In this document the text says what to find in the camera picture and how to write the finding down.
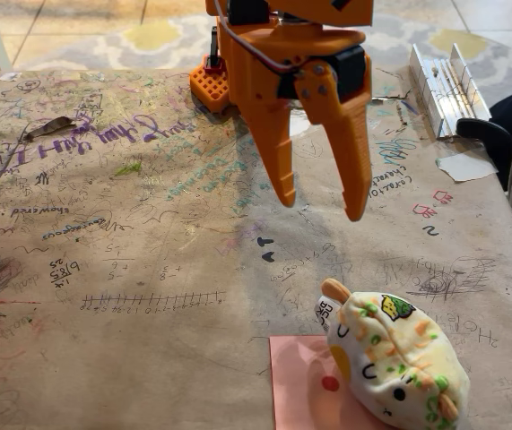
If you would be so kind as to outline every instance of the tile floor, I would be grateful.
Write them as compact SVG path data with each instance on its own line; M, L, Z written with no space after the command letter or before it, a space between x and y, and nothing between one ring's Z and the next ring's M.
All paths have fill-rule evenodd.
M376 10L439 27L466 30L512 47L512 0L375 0ZM204 0L0 0L0 30L18 69L51 49L183 13Z

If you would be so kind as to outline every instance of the pink paper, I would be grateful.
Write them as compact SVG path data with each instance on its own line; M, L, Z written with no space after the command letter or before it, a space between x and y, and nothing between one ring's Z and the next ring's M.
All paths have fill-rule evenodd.
M390 430L353 396L332 359L324 336L272 336L276 430ZM337 391L323 387L326 376Z

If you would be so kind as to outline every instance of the table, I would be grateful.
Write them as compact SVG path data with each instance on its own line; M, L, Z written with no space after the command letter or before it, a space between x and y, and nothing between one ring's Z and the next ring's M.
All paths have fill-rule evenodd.
M383 69L375 88L410 88ZM468 143L420 112L413 91L369 106L350 223L322 130L294 140L283 208L237 112L206 115L185 73L0 81L0 428L271 429L267 338L321 333L328 276L429 313L471 378L463 428L512 428L512 212L495 176L437 169Z

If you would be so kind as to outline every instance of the wire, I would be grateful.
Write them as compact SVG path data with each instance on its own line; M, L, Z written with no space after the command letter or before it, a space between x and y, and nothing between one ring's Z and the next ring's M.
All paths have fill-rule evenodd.
M247 43L244 39L234 33L230 27L228 27L228 23L226 22L225 17L223 16L223 12L220 8L220 1L213 0L214 5L216 6L216 10L218 11L218 16L220 17L221 26L224 30L230 35L232 39L238 42L247 52L249 52L252 56L257 58L265 67L270 69L272 72L276 74L293 74L299 70L299 66L296 65L286 65L278 63L274 61L272 58L264 54L262 51L253 47L249 43Z

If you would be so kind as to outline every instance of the silver metal piece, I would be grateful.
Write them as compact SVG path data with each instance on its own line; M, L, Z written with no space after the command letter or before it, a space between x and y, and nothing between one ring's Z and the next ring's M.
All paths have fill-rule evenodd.
M456 135L460 118L490 119L489 108L456 44L448 60L423 59L413 45L409 66L437 138Z

